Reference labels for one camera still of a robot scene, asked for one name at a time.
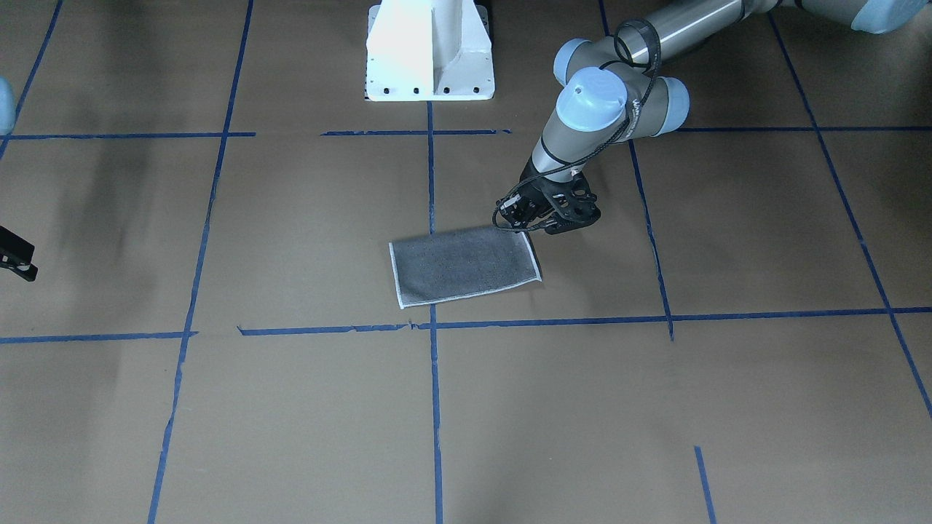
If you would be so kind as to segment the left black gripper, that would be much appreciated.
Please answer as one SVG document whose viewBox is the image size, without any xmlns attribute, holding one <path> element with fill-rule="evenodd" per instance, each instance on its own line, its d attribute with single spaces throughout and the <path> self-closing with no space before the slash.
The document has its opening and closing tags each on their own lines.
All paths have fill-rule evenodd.
<svg viewBox="0 0 932 524">
<path fill-rule="evenodd" d="M 506 202 L 497 202 L 497 229 L 542 229 L 554 235 L 586 228 L 601 218 L 596 200 L 581 172 L 572 170 L 569 181 L 553 181 L 540 176 L 529 159 L 519 183 L 506 193 Z"/>
</svg>

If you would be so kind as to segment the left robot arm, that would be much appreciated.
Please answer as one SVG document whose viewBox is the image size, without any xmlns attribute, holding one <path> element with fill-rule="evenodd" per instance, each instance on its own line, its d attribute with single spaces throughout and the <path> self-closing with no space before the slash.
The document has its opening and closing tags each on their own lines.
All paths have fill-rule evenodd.
<svg viewBox="0 0 932 524">
<path fill-rule="evenodd" d="M 601 211 L 585 177 L 587 162 L 610 146 L 676 132 L 690 112 L 682 81 L 661 68 L 714 34 L 780 1 L 674 1 L 641 19 L 620 21 L 603 39 L 572 39 L 553 60 L 561 85 L 555 109 L 518 182 L 499 198 L 492 228 L 549 235 L 591 226 Z"/>
</svg>

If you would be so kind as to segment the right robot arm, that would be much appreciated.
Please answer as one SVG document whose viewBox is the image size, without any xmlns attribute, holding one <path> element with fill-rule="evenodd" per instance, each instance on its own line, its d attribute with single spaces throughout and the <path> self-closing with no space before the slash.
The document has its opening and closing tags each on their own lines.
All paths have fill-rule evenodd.
<svg viewBox="0 0 932 524">
<path fill-rule="evenodd" d="M 1 77 L 1 134 L 6 136 L 14 130 L 16 103 L 9 81 Z M 38 269 L 32 259 L 36 246 L 15 232 L 1 226 L 1 268 L 20 276 L 26 282 L 36 281 Z"/>
</svg>

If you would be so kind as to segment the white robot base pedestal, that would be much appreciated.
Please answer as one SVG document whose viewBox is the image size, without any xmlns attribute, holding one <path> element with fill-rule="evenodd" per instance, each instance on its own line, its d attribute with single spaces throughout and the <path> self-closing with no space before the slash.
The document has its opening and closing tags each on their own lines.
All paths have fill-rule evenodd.
<svg viewBox="0 0 932 524">
<path fill-rule="evenodd" d="M 364 95 L 372 102 L 490 100 L 489 1 L 382 1 L 368 11 Z"/>
</svg>

